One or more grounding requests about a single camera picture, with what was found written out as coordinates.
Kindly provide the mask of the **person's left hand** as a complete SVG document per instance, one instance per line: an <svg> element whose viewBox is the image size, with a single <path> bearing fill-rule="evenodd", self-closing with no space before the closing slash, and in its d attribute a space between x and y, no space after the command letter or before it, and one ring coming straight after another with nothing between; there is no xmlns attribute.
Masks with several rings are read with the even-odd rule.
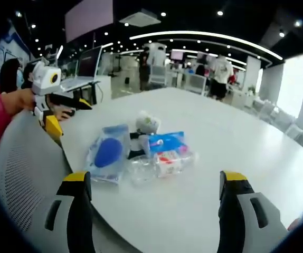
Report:
<svg viewBox="0 0 303 253"><path fill-rule="evenodd" d="M33 111L35 108L35 96L31 89L21 89L10 93L1 94L1 102L5 111L15 116L22 110Z"/></svg>

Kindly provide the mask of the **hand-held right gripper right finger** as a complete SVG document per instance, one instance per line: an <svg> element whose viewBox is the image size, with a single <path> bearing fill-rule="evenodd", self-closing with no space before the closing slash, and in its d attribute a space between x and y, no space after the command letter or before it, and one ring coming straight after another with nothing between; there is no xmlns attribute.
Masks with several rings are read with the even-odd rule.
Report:
<svg viewBox="0 0 303 253"><path fill-rule="evenodd" d="M238 172L220 172L218 252L272 252L288 234L279 209Z"/></svg>

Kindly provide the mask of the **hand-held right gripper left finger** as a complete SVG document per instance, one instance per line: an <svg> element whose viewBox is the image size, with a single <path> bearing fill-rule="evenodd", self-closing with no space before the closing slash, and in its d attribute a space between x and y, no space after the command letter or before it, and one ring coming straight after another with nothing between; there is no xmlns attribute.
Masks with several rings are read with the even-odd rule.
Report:
<svg viewBox="0 0 303 253"><path fill-rule="evenodd" d="M40 252L93 252L90 172L66 176L36 212Z"/></svg>

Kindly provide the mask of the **person's right hand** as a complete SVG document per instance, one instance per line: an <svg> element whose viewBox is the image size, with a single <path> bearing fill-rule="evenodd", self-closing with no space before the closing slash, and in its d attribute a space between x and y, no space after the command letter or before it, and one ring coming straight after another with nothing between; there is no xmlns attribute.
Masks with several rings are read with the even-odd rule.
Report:
<svg viewBox="0 0 303 253"><path fill-rule="evenodd" d="M296 229L297 227L300 226L301 222L302 222L302 218L301 218L301 217L295 219L295 220L289 225L289 227L288 227L287 230L288 230L288 231L293 231L294 229Z"/></svg>

